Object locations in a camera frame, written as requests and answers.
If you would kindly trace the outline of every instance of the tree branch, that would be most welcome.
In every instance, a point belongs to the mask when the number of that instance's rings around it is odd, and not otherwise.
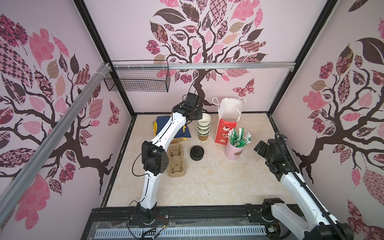
[[[23,119],[20,118],[20,120],[19,120],[17,123],[15,123],[14,128],[11,128],[11,127],[0,127],[0,131],[11,131],[11,132],[13,132],[14,134],[16,134],[16,136],[18,136],[21,140],[27,140],[27,139],[30,139],[30,140],[34,141],[35,143],[41,145],[41,141],[40,141],[39,139],[35,138],[34,136],[32,136],[32,135],[24,136],[24,135],[21,135],[21,134],[19,133],[19,131],[18,131],[17,128],[18,128],[19,125],[21,124],[20,122],[21,122],[22,120],[23,120]]]

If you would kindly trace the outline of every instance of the wire mesh basket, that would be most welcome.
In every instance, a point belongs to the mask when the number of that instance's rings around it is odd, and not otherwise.
[[[113,77],[115,74],[112,71],[104,78],[109,91],[118,91],[118,81],[121,82],[124,91],[168,92],[169,90],[170,76],[166,60],[113,61],[113,68],[117,76]]]

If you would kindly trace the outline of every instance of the pink wall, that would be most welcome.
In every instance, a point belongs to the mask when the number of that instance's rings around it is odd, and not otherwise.
[[[0,14],[3,193],[102,60],[70,0],[11,1]],[[79,239],[91,209],[100,206],[129,121],[119,94],[102,82],[0,238]]]
[[[383,239],[384,2],[354,2],[337,6],[274,119],[328,210],[355,239]]]
[[[163,57],[169,61],[175,58],[176,63],[208,63],[211,53],[212,62],[224,61],[225,58],[231,58],[228,60],[234,62],[242,56],[253,54],[259,54],[256,58],[260,61],[294,61],[325,2],[153,0],[148,4],[147,1],[97,0],[86,1],[86,4],[112,60]],[[209,28],[192,30],[198,28],[199,22],[206,25],[204,19],[207,16],[213,24],[212,31]],[[248,24],[250,29],[242,37],[243,28]],[[258,31],[260,35],[252,38]],[[202,54],[202,58],[198,60],[196,56],[199,54]],[[193,72],[180,73],[180,77],[185,74],[191,78],[176,81],[178,74],[173,71],[169,93],[127,92],[134,110],[170,111],[188,91]],[[195,82],[197,93],[205,99],[205,110],[217,111],[212,98],[239,98],[237,92],[240,92],[249,102],[244,111],[267,111],[287,69],[248,69],[239,74],[217,70],[217,73],[214,72],[215,79],[207,78],[206,75],[211,72],[199,71]]]

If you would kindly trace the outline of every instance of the beige floor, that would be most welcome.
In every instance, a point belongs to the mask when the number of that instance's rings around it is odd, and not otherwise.
[[[108,207],[128,206],[140,200],[144,177],[132,175],[132,163],[141,152],[143,141],[154,137],[152,122],[157,115],[138,115],[125,155],[109,197]],[[228,160],[224,145],[214,142],[218,115],[211,115],[212,131],[205,142],[199,141],[196,121],[188,125],[192,138],[183,142],[186,174],[171,178],[167,172],[161,176],[157,191],[158,206],[183,205],[242,205],[261,204],[264,198],[279,197],[287,204],[294,204],[290,193],[277,181],[264,164],[265,160],[253,148],[260,141],[274,137],[266,114],[242,114],[238,127],[251,131],[252,143],[245,146],[240,159]],[[193,161],[189,156],[192,146],[200,145],[205,154],[202,160]],[[135,163],[135,174],[143,174],[141,157]]]

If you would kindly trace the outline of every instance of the pink container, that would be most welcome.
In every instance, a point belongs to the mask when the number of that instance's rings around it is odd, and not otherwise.
[[[240,157],[240,154],[243,152],[244,147],[234,147],[228,141],[225,146],[224,154],[229,160],[237,160]]]

